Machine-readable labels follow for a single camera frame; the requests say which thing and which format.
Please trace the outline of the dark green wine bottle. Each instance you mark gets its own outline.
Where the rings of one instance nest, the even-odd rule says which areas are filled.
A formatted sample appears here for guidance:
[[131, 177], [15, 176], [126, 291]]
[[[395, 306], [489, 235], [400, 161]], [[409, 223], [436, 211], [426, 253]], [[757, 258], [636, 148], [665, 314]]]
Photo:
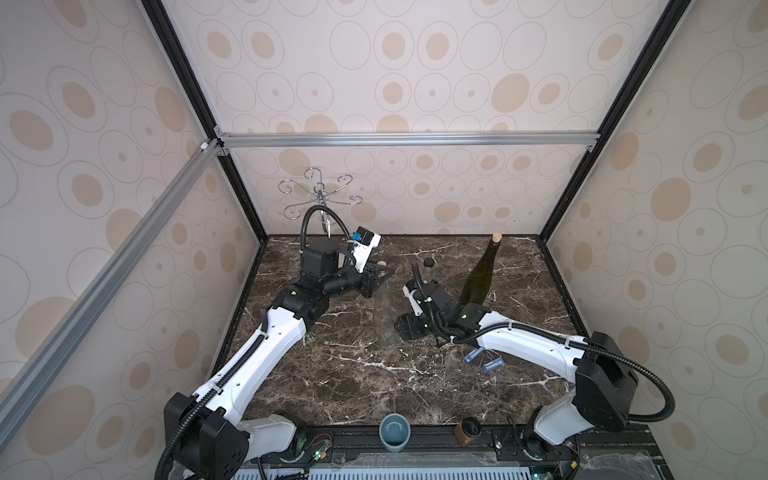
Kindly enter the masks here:
[[478, 263], [470, 272], [459, 297], [459, 305], [470, 303], [481, 305], [492, 285], [495, 259], [501, 245], [503, 235], [494, 233]]

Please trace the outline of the blue peeled label strip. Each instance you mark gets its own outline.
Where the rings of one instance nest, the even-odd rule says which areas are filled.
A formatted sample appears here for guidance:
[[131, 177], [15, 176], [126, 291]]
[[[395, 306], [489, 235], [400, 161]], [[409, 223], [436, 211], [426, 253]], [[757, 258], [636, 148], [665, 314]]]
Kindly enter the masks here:
[[494, 370], [497, 370], [505, 365], [503, 358], [496, 358], [490, 362], [487, 362], [483, 365], [483, 371], [484, 372], [491, 372]]

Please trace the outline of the tall clear corked bottle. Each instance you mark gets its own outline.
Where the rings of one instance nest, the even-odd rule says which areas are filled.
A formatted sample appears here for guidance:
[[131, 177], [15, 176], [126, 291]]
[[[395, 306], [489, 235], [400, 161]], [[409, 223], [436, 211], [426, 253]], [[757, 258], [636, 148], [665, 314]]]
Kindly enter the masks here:
[[[377, 264], [387, 265], [383, 260], [378, 261]], [[398, 314], [393, 304], [393, 298], [389, 279], [385, 285], [378, 288], [373, 296], [373, 325], [380, 349], [389, 348], [399, 341], [399, 335], [395, 330]]]

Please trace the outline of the clear bottle black cap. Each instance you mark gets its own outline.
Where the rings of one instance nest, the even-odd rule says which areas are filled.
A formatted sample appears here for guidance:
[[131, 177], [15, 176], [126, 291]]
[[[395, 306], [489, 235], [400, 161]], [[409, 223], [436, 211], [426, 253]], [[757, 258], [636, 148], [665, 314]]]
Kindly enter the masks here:
[[423, 260], [422, 280], [424, 284], [431, 283], [434, 280], [437, 262], [434, 257], [427, 257]]

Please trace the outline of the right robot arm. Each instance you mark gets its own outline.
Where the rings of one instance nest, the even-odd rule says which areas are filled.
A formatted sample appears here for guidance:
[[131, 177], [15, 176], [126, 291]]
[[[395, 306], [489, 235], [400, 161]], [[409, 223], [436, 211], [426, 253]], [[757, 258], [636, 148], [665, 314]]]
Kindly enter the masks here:
[[[413, 278], [403, 292], [412, 311], [396, 322], [403, 340], [433, 335], [449, 344], [505, 353], [571, 383], [564, 396], [536, 409], [519, 433], [520, 445], [531, 454], [587, 430], [622, 432], [631, 423], [661, 422], [674, 413], [671, 389], [653, 371], [625, 357], [609, 335], [555, 333], [476, 303], [460, 306], [437, 282], [423, 280], [418, 263], [411, 268]], [[641, 378], [663, 397], [664, 405], [655, 413], [630, 411]]]

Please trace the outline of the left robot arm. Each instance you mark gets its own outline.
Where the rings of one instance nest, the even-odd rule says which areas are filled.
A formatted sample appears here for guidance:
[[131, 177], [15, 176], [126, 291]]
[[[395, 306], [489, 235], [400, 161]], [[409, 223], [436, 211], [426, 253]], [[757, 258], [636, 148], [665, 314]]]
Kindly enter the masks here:
[[165, 405], [165, 448], [155, 476], [169, 478], [180, 464], [197, 479], [230, 479], [241, 466], [291, 445], [297, 425], [273, 414], [247, 420], [255, 393], [282, 357], [326, 313], [336, 295], [356, 291], [365, 298], [394, 270], [372, 259], [379, 234], [359, 227], [349, 231], [341, 220], [344, 241], [307, 238], [312, 215], [337, 214], [324, 205], [310, 207], [300, 230], [300, 271], [267, 308], [260, 327], [230, 360], [192, 394], [175, 394]]

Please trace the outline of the chrome glass holder stand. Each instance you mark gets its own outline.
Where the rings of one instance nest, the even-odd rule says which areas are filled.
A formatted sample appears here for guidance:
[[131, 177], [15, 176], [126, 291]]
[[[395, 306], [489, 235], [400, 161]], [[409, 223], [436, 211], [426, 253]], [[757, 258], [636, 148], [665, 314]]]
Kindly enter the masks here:
[[287, 205], [283, 209], [283, 216], [291, 221], [297, 220], [304, 206], [314, 204], [355, 206], [362, 203], [363, 198], [359, 195], [335, 198], [337, 194], [348, 192], [348, 187], [353, 180], [354, 178], [350, 174], [340, 175], [336, 179], [335, 187], [328, 189], [322, 171], [317, 167], [310, 167], [304, 171], [302, 179], [288, 178], [280, 181], [277, 186], [280, 193], [293, 195], [294, 191], [297, 190], [301, 195], [308, 197], [306, 201]]

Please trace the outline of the blue grey ceramic cup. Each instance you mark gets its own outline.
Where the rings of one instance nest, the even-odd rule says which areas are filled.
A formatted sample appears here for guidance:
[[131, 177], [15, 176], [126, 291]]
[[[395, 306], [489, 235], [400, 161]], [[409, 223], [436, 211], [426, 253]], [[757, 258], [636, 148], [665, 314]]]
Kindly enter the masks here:
[[399, 453], [410, 440], [411, 425], [403, 415], [391, 413], [382, 419], [378, 432], [384, 448], [391, 453]]

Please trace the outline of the small brown black cup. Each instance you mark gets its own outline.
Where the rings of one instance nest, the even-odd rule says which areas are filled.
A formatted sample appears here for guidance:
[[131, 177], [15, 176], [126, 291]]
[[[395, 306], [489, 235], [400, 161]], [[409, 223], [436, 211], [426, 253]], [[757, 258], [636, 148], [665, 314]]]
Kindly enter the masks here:
[[462, 419], [454, 428], [454, 436], [460, 446], [466, 446], [479, 437], [482, 431], [480, 421], [475, 417]]

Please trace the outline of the horizontal aluminium rail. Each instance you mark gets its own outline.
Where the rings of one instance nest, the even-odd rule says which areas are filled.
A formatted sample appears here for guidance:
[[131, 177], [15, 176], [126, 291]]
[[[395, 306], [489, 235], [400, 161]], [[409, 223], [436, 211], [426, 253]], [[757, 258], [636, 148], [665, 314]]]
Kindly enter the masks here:
[[227, 148], [320, 148], [320, 147], [412, 147], [412, 146], [513, 146], [594, 145], [597, 131], [515, 132], [422, 132], [422, 133], [315, 133], [235, 134], [225, 133]]

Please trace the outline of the left diagonal aluminium rail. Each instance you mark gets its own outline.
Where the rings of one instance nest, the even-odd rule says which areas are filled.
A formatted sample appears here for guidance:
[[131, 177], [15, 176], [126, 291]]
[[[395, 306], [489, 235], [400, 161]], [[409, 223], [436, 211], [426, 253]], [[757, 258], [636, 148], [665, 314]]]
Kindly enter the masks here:
[[221, 147], [221, 140], [211, 138], [186, 163], [20, 371], [1, 400], [2, 449], [7, 448]]

